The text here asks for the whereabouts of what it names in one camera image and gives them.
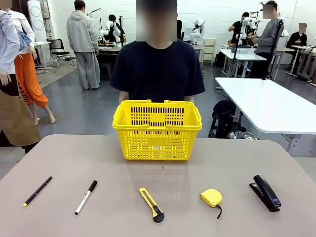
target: white tower fan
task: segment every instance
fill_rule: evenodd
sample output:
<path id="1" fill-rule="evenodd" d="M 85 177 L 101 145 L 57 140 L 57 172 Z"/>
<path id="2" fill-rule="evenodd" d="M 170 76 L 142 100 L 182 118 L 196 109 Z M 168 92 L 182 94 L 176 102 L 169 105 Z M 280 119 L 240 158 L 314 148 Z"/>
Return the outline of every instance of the white tower fan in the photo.
<path id="1" fill-rule="evenodd" d="M 40 8 L 40 1 L 30 0 L 28 1 L 28 9 L 31 20 L 32 29 L 35 33 L 35 41 L 46 41 L 47 35 L 43 16 Z M 42 53 L 46 64 L 50 63 L 50 51 L 49 45 L 45 44 L 41 46 Z M 40 62 L 43 64 L 43 58 L 39 56 Z"/>

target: orange pants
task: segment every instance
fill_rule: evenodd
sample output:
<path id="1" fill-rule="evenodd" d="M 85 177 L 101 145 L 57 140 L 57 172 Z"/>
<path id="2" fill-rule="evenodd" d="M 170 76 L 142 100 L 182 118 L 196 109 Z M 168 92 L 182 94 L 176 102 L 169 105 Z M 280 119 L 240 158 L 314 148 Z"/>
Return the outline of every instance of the orange pants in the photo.
<path id="1" fill-rule="evenodd" d="M 30 53 L 21 54 L 21 56 L 23 59 L 18 55 L 14 60 L 21 95 L 27 105 L 35 102 L 41 108 L 45 108 L 48 99 L 40 88 L 33 57 Z"/>

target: brown apron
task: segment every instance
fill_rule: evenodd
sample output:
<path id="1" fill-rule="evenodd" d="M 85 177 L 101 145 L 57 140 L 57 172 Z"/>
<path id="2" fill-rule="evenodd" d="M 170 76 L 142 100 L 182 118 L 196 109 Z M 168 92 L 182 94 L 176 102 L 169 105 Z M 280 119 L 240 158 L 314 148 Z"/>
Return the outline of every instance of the brown apron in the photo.
<path id="1" fill-rule="evenodd" d="M 0 90 L 0 130 L 17 147 L 40 141 L 40 133 L 20 93 L 10 96 Z"/>

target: drawer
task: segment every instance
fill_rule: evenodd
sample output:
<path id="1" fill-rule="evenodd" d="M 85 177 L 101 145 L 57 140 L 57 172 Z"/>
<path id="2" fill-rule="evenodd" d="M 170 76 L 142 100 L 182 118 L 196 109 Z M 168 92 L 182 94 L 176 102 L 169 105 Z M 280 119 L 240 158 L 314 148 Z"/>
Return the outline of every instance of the drawer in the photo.
<path id="1" fill-rule="evenodd" d="M 205 54 L 203 57 L 204 61 L 212 61 L 213 60 L 213 54 Z"/>
<path id="2" fill-rule="evenodd" d="M 213 53 L 213 47 L 205 47 L 204 53 Z"/>
<path id="3" fill-rule="evenodd" d="M 204 45 L 214 45 L 214 39 L 205 39 Z"/>

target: black stapler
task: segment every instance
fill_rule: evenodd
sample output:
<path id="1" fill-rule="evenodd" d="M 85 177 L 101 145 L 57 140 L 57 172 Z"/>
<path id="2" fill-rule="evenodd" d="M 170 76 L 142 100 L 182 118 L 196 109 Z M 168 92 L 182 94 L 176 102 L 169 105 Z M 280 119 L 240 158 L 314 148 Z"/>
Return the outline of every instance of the black stapler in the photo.
<path id="1" fill-rule="evenodd" d="M 270 212 L 280 211 L 279 207 L 281 206 L 281 202 L 264 177 L 262 177 L 262 175 L 256 175 L 253 179 L 255 183 L 251 183 L 249 186 L 266 205 L 268 210 Z"/>

